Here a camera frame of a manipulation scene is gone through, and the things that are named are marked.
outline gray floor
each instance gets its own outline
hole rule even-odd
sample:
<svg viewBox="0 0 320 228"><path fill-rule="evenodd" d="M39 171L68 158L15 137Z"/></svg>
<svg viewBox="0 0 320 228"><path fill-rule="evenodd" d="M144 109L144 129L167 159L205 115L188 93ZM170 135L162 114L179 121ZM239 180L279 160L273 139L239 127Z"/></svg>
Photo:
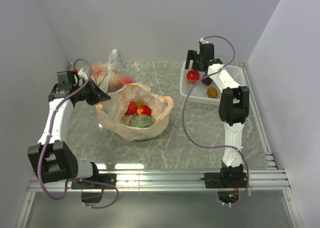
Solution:
<svg viewBox="0 0 320 228"><path fill-rule="evenodd" d="M79 102L70 118L67 135L67 144L78 160L105 164L107 169L114 169L116 164L140 164L145 169L220 168L224 149L198 148L184 134L184 98L179 92L182 62L124 62L123 66L137 82L149 86L153 93L173 98L169 125L154 139L126 141L100 128L95 107ZM185 118L187 129L196 142L224 144L224 126L218 106L188 102ZM252 112L244 126L242 145L250 169L268 167Z"/></svg>
<svg viewBox="0 0 320 228"><path fill-rule="evenodd" d="M106 205L115 192L105 193ZM121 192L105 209L81 206L80 192L51 200L37 192L27 228L291 228L293 224L281 190L252 191L229 209L217 201L216 191Z"/></svg>

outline red apple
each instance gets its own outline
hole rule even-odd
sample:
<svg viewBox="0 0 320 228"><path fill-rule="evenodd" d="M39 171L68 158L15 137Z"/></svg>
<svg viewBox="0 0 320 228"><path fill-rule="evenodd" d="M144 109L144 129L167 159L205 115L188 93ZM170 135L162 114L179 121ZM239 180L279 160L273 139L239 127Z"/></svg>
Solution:
<svg viewBox="0 0 320 228"><path fill-rule="evenodd" d="M128 109L126 110L126 113L124 113L126 116L134 115L137 112L138 106L134 101L130 101L130 104L128 105Z"/></svg>
<svg viewBox="0 0 320 228"><path fill-rule="evenodd" d="M149 108L149 106L143 104L143 105L140 105L138 107L138 109L136 110L136 113L138 115L147 115L147 116L151 116L151 109Z"/></svg>
<svg viewBox="0 0 320 228"><path fill-rule="evenodd" d="M200 78L200 73L194 69L188 71L186 78L189 82L195 83Z"/></svg>
<svg viewBox="0 0 320 228"><path fill-rule="evenodd" d="M133 81L132 81L132 79L131 79L130 76L124 76L124 77L122 77L121 80L122 80L122 82L123 82L125 85L128 85L128 84L133 83Z"/></svg>

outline gray wall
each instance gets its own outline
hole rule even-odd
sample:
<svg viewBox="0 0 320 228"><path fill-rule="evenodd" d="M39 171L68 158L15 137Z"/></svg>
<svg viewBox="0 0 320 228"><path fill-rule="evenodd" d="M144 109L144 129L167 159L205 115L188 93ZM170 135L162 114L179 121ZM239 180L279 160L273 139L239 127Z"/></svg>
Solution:
<svg viewBox="0 0 320 228"><path fill-rule="evenodd" d="M320 221L319 10L319 0L281 0L248 62L271 149L306 228Z"/></svg>
<svg viewBox="0 0 320 228"><path fill-rule="evenodd" d="M31 178L28 146L45 127L48 92L68 61L35 0L0 0L0 226L16 224Z"/></svg>
<svg viewBox="0 0 320 228"><path fill-rule="evenodd" d="M203 36L229 38L247 61L279 0L36 0L67 58L182 61ZM231 49L216 41L217 57Z"/></svg>

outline marble tabletop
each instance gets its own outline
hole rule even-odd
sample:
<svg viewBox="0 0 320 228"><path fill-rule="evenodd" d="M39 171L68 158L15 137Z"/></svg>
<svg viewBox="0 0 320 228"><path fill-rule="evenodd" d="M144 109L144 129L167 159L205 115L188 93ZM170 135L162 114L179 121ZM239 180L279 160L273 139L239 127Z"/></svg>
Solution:
<svg viewBox="0 0 320 228"><path fill-rule="evenodd" d="M122 63L137 82L149 86L154 94L171 96L174 100L167 129L156 138L126 141L99 125L94 106L78 102L70 118L66 139L77 159L102 164L102 167L105 165L108 170L117 167L146 170L220 168L224 149L199 148L188 140L183 131L184 97L179 92L182 64L182 61ZM185 123L196 142L212 146L224 144L225 132L218 108L217 105L187 103ZM250 169L268 167L252 111L244 125L242 146Z"/></svg>

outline plastic basket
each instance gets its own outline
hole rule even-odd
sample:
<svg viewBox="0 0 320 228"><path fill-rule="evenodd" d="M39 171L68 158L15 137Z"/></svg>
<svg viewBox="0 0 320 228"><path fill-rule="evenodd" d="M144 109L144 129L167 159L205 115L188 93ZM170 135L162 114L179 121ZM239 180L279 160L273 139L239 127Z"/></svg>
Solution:
<svg viewBox="0 0 320 228"><path fill-rule="evenodd" d="M184 97L187 96L188 92L192 87L192 83L187 80L187 73L189 69L192 67L192 61L190 61L189 69L185 69L186 62L183 63L181 68L180 75L180 94ZM230 76L241 86L246 86L246 78L243 70L239 66L228 65L226 71L230 74ZM204 76L204 72L200 72L200 78ZM217 98L209 98L207 95L207 90L209 87L214 87L218 91ZM193 89L192 93L189 96L189 102L196 102L202 104L216 105L220 104L221 92L217 87L216 83L212 81L210 85L205 85L202 82L198 83L198 85Z"/></svg>

